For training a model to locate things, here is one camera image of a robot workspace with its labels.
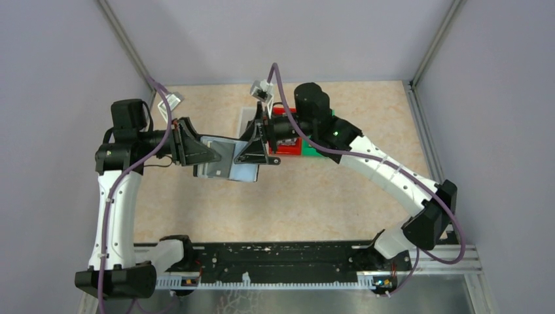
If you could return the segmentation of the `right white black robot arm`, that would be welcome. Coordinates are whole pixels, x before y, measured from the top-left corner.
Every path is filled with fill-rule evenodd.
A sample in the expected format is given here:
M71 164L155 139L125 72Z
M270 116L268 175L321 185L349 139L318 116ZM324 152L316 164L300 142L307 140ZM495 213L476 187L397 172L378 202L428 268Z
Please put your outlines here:
M374 238L368 260L377 270L386 269L395 256L418 248L430 253L454 224L457 186L449 180L438 183L413 172L376 146L361 129L335 115L330 97L320 85L309 82L294 90L295 106L285 98L275 101L274 86L256 80L250 94L258 100L254 119L244 139L260 148L243 151L238 164L274 164L266 149L277 149L278 141L301 138L320 155L348 167L393 196L408 213L398 226L383 230Z

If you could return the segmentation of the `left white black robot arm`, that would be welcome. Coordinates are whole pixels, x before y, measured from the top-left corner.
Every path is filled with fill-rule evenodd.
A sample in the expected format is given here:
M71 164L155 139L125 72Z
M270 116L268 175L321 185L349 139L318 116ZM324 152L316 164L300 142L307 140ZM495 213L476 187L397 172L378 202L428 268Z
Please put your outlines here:
M174 265L181 271L196 262L186 235L163 237L156 257L137 261L134 251L134 216L145 162L170 156L174 164L198 166L218 162L222 156L201 143L189 118L169 121L154 130L147 104L124 99L111 105L113 127L95 154L99 184L99 215L87 269L75 274L74 284L98 300L149 298L158 274Z

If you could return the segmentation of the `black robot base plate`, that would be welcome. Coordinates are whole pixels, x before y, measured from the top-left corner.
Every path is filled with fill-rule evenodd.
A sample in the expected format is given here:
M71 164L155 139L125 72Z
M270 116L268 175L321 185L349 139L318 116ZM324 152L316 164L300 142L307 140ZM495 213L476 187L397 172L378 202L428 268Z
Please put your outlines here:
M354 283L361 271L409 271L408 251L386 260L370 240L193 243L169 272L201 272L200 281L254 284Z

